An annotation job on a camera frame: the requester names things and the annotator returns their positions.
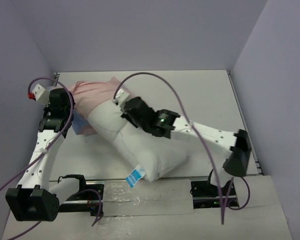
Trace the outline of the blue and pink printed pillowcase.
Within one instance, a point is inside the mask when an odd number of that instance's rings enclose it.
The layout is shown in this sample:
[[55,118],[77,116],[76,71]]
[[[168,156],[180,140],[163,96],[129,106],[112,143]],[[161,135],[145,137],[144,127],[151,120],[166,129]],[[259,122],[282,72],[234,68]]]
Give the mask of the blue and pink printed pillowcase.
[[75,134],[98,134],[107,141],[114,141],[128,123],[112,101],[119,85],[119,80],[113,77],[105,82],[78,81],[69,88],[75,102],[72,121]]

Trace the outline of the white pillow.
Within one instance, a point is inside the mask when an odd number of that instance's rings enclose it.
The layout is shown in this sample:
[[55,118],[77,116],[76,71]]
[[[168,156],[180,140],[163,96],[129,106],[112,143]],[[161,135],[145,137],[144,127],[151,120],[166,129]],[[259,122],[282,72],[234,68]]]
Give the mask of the white pillow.
[[134,127],[121,115],[120,108],[107,100],[95,107],[86,119],[133,168],[139,165],[144,169],[147,181],[153,182],[186,162],[190,152],[185,143],[155,137]]

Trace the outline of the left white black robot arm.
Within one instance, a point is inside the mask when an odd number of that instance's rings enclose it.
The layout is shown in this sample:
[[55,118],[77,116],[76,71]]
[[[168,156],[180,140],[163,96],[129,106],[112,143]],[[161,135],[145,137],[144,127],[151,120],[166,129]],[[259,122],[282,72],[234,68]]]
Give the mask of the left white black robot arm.
[[29,167],[17,186],[7,190],[5,199],[19,222],[52,222],[62,203],[71,196],[83,199],[88,187],[81,174],[65,175],[57,186],[49,187],[56,156],[72,124],[75,103],[64,88],[43,92],[36,88],[33,94],[36,101],[47,94],[47,99],[43,101],[46,106],[39,123],[36,145]]

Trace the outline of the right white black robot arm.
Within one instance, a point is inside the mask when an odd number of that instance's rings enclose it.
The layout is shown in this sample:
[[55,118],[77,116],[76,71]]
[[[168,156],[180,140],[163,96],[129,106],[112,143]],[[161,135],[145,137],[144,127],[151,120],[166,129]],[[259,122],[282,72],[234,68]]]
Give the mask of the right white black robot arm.
[[184,115],[177,112],[168,109],[154,110],[139,96],[117,97],[115,102],[120,107],[121,116],[147,134],[194,145],[204,143],[208,150],[222,155],[224,163],[212,171],[207,183],[210,194],[219,195],[231,178],[243,178],[247,175],[252,146],[246,130],[223,131],[187,121]]

